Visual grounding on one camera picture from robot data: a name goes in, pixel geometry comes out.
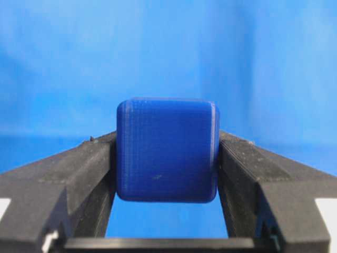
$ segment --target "blue background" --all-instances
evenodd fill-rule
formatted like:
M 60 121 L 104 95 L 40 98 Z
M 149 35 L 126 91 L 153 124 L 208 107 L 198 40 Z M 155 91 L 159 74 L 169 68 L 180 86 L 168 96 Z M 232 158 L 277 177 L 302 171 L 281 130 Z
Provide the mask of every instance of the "blue background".
M 115 130 L 123 100 L 170 96 L 215 101 L 223 130 L 337 176 L 336 45 L 333 0 L 0 0 L 0 171 Z M 218 197 L 116 198 L 107 235 L 226 232 Z

